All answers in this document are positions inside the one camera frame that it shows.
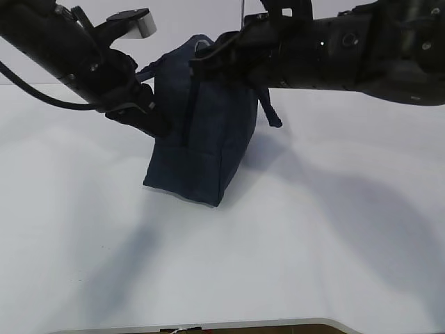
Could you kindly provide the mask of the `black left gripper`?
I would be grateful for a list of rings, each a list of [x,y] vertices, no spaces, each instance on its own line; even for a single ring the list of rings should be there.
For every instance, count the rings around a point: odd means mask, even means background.
[[[152,91],[137,80],[132,57],[115,49],[107,49],[104,55],[104,62],[87,73],[86,100],[111,120],[154,138],[166,137],[171,124],[154,110]]]

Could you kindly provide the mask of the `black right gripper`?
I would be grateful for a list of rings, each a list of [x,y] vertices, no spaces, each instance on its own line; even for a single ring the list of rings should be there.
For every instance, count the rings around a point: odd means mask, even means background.
[[[225,32],[195,51],[189,60],[191,74],[199,81],[251,84],[252,72],[271,57],[277,45],[270,15],[248,15],[241,30]]]

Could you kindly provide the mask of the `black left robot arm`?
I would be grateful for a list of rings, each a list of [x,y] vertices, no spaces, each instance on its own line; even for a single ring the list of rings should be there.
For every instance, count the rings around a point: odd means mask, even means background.
[[[46,104],[103,113],[110,120],[162,138],[170,133],[171,124],[157,110],[153,90],[136,76],[135,60],[111,47],[128,33],[148,38],[155,32],[148,8],[121,11],[93,26],[79,6],[68,9],[56,1],[2,1],[1,37],[85,102],[45,95],[5,64],[1,73]]]

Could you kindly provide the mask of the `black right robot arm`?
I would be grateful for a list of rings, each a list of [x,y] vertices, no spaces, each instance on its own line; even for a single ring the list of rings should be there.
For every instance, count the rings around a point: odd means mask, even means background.
[[[203,79],[444,103],[444,2],[375,1],[316,19],[310,1],[265,1],[190,65]]]

